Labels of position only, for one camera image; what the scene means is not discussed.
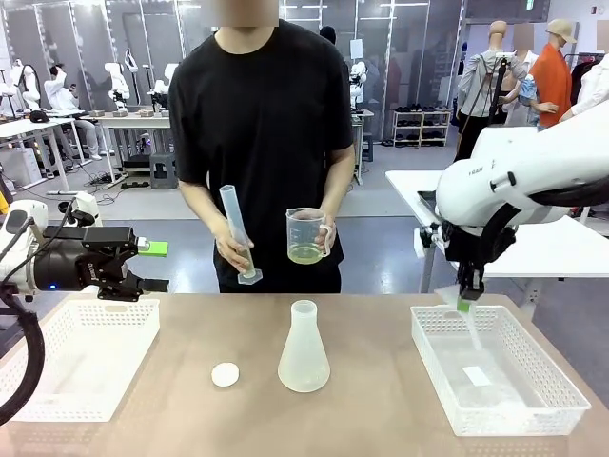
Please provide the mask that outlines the person's right hand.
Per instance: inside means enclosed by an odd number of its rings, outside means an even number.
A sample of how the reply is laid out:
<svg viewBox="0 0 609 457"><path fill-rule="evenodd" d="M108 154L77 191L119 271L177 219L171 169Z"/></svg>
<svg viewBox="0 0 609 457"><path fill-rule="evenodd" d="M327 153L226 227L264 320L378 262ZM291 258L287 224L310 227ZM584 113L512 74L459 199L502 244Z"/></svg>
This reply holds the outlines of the person's right hand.
<svg viewBox="0 0 609 457"><path fill-rule="evenodd" d="M250 241L245 245L238 243L232 236L227 219L223 217L213 225L211 232L219 254L240 273L247 273L251 267L247 249L252 248L253 244Z"/></svg>

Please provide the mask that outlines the person's left hand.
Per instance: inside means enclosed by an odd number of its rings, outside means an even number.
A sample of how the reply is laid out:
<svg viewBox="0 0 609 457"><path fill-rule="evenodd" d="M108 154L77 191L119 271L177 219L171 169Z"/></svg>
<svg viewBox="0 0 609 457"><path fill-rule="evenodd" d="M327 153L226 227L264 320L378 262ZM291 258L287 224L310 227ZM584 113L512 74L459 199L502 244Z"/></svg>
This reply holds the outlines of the person's left hand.
<svg viewBox="0 0 609 457"><path fill-rule="evenodd" d="M318 234L315 237L315 244L323 257L327 257L330 254L335 243L336 234L337 230L334 220L330 216L324 215L319 225Z"/></svg>

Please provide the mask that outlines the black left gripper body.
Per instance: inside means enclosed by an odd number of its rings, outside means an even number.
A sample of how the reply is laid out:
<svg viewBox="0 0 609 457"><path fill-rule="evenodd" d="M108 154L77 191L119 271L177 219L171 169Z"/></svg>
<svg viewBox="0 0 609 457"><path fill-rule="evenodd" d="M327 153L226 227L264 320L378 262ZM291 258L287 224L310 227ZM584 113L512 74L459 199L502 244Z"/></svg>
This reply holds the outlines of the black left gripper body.
<svg viewBox="0 0 609 457"><path fill-rule="evenodd" d="M136 254L129 227L62 228L33 262L33 280L43 291L117 288L126 280L127 259Z"/></svg>

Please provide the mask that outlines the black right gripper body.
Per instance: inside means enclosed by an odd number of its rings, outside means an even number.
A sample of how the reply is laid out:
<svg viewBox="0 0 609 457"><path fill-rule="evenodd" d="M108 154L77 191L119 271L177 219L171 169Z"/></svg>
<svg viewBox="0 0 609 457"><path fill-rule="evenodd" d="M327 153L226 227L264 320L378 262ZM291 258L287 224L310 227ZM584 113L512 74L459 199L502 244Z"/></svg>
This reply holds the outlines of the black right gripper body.
<svg viewBox="0 0 609 457"><path fill-rule="evenodd" d="M460 282L474 272L481 279L485 266L496 261L516 242L516 230L511 227L491 231L488 235L475 235L449 222L442 222L441 229L445 258L459 264Z"/></svg>

